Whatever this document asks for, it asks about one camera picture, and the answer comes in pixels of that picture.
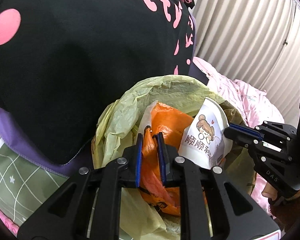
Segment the silver screw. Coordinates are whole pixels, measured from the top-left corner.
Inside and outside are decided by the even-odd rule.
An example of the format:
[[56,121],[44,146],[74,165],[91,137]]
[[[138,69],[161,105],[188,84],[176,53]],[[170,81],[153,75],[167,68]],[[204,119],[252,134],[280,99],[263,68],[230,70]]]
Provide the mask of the silver screw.
[[119,164],[125,164],[127,162],[127,159],[125,157],[120,157],[117,159],[117,163]]
[[80,169],[79,169],[79,174],[80,175],[85,175],[85,174],[87,174],[89,172],[89,169],[87,168],[87,167],[81,167]]
[[219,166],[214,166],[212,168],[213,172],[216,173],[216,174],[221,174],[222,173],[222,168],[219,167]]
[[176,161],[176,163],[184,163],[185,159],[182,156],[178,156],[174,159]]

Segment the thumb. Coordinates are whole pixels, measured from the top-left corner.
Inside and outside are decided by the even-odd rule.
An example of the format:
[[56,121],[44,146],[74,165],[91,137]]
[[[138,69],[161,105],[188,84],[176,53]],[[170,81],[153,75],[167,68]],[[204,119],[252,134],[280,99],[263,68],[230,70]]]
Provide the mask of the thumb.
[[278,191],[272,187],[268,182],[262,191],[262,195],[267,198],[271,198],[273,201],[278,197]]

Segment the black cloth with pink print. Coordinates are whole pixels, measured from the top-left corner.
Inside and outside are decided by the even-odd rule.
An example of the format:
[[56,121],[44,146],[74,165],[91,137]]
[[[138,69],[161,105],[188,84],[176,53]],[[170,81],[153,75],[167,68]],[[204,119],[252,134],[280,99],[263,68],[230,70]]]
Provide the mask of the black cloth with pink print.
[[138,81],[188,75],[193,0],[0,0],[0,107],[52,163]]

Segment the cartoon girl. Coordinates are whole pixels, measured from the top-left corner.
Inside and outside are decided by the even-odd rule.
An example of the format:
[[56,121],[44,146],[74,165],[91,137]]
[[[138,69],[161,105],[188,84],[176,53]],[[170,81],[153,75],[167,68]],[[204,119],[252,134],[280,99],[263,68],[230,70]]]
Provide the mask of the cartoon girl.
[[214,128],[213,128],[213,126],[210,126],[208,124],[204,114],[201,114],[199,116],[199,122],[197,123],[197,129],[200,132],[200,134],[199,134],[200,140],[206,139],[207,144],[210,144],[210,142],[213,141]]

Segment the yellow-green plastic bag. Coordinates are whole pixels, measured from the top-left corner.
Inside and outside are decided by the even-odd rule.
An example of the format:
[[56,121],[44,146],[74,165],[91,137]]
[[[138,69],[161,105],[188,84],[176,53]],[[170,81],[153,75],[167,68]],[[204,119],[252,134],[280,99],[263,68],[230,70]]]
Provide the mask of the yellow-green plastic bag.
[[[205,97],[220,104],[229,122],[242,123],[238,110],[195,78],[167,75],[138,82],[119,100],[109,105],[99,118],[91,146],[94,167],[106,166],[122,156],[123,150],[132,145],[132,131],[138,130],[136,126],[152,102],[158,100],[195,116]],[[237,155],[232,156],[232,164]],[[170,228],[167,230],[166,224],[157,211],[143,200],[137,189],[122,189],[120,227],[131,237],[136,240],[180,239],[179,233]]]

